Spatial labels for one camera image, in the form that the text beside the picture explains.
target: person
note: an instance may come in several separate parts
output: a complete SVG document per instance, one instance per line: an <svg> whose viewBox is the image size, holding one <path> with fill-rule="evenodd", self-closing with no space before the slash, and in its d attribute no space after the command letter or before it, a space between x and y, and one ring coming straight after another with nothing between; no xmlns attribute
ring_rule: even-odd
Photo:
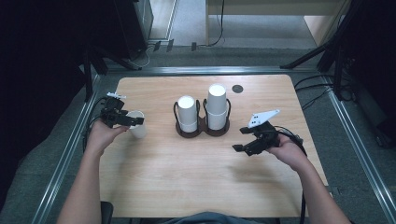
<svg viewBox="0 0 396 224"><path fill-rule="evenodd" d="M101 204L99 191L99 162L105 149L114 141L117 135L126 132L129 127L107 127L101 120L93 126L87 142L86 150L82 156L76 179L64 202L57 223L101 223ZM275 155L280 161L286 163L297 172L301 179L304 196L309 211L311 223L351 223L343 211L335 203L326 190L317 170L304 153L287 137L279 135L279 147L271 147L267 151ZM238 217L220 216L208 213L206 216L222 218L222 223L241 223ZM176 218L167 223L202 223L198 216Z"/></svg>

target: person's left hand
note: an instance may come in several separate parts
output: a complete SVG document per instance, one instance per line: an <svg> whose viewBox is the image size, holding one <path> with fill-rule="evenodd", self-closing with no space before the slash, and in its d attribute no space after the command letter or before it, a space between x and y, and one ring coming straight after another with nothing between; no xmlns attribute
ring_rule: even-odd
<svg viewBox="0 0 396 224"><path fill-rule="evenodd" d="M120 126L117 128L107 127L100 119L97 120L93 126L88 138L86 151L98 153L100 156L120 133L126 132L129 129L127 126Z"/></svg>

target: white cup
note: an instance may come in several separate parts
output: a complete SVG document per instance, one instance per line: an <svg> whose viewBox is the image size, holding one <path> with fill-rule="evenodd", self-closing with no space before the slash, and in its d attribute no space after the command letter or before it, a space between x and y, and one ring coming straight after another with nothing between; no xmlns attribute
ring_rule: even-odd
<svg viewBox="0 0 396 224"><path fill-rule="evenodd" d="M192 125L197 122L197 105L194 98L189 95L182 96L177 101L178 122Z"/></svg>
<svg viewBox="0 0 396 224"><path fill-rule="evenodd" d="M197 130L198 126L197 126L198 122L194 122L193 124L184 124L184 123L179 123L180 125L180 129L185 132L185 133L193 133Z"/></svg>
<svg viewBox="0 0 396 224"><path fill-rule="evenodd" d="M131 118L144 118L145 115L138 110L134 110L129 112L126 116ZM146 130L146 121L143 121L143 124L136 124L135 126L131 126L129 131L134 135L136 138L144 138L147 134Z"/></svg>
<svg viewBox="0 0 396 224"><path fill-rule="evenodd" d="M224 128L227 121L227 111L222 114L215 115L207 111L207 127L211 130L220 130Z"/></svg>
<svg viewBox="0 0 396 224"><path fill-rule="evenodd" d="M209 87L206 110L214 115L222 114L227 110L226 89L223 85L216 83Z"/></svg>

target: stacked white cups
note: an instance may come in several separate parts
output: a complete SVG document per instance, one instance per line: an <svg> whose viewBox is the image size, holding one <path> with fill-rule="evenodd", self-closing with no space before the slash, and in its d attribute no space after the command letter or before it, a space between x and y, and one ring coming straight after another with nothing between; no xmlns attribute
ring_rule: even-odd
<svg viewBox="0 0 396 224"><path fill-rule="evenodd" d="M198 127L197 105L194 98L184 95L178 99L177 106L180 129L185 133L196 131Z"/></svg>
<svg viewBox="0 0 396 224"><path fill-rule="evenodd" d="M227 96L223 85L216 83L209 87L206 103L207 126L211 130L220 130L227 119Z"/></svg>

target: desk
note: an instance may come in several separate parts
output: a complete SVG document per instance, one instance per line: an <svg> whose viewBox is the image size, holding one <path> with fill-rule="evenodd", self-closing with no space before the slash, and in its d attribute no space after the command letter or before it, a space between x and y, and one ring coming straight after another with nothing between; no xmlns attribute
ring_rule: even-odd
<svg viewBox="0 0 396 224"><path fill-rule="evenodd" d="M303 15L317 45L331 35L350 0L227 0L224 15ZM222 0L206 0L206 44L209 15L221 15Z"/></svg>
<svg viewBox="0 0 396 224"><path fill-rule="evenodd" d="M176 132L173 104L188 94L201 103L211 84L221 83L231 101L230 129L220 137ZM241 93L232 91L241 85ZM114 217L183 217L204 211L238 217L297 217L300 179L289 166L263 152L248 157L232 145L255 139L241 134L253 113L280 109L273 125L304 139L309 159L325 185L318 154L290 77L286 75L218 77L127 77L117 93L124 109L145 113L148 135L123 133L101 159L101 200L114 204Z"/></svg>

